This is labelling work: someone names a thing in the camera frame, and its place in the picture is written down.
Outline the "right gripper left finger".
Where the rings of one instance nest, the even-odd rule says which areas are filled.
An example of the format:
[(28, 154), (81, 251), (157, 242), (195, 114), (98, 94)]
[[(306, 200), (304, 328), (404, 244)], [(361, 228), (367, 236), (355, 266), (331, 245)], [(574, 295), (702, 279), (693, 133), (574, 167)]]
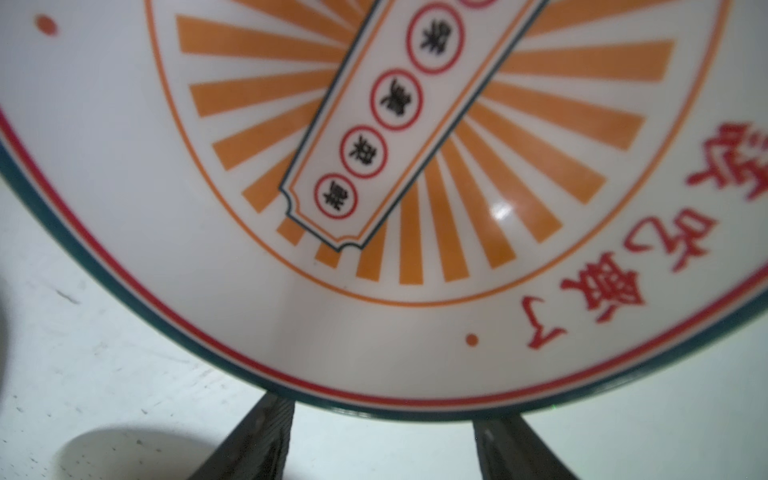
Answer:
[(190, 479), (282, 479), (294, 412), (294, 401), (264, 394)]

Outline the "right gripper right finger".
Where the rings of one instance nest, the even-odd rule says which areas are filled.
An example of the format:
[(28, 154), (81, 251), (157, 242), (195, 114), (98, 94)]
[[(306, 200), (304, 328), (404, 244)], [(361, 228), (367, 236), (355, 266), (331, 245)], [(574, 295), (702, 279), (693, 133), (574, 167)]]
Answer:
[(472, 422), (484, 480), (576, 480), (520, 415)]

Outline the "orange sunburst plate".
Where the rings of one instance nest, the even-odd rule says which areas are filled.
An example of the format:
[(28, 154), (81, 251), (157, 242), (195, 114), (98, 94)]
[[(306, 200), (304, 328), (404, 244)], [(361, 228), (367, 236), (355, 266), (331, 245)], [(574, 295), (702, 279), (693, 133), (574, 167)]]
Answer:
[(311, 405), (593, 394), (767, 308), (763, 1), (5, 1), (1, 174)]

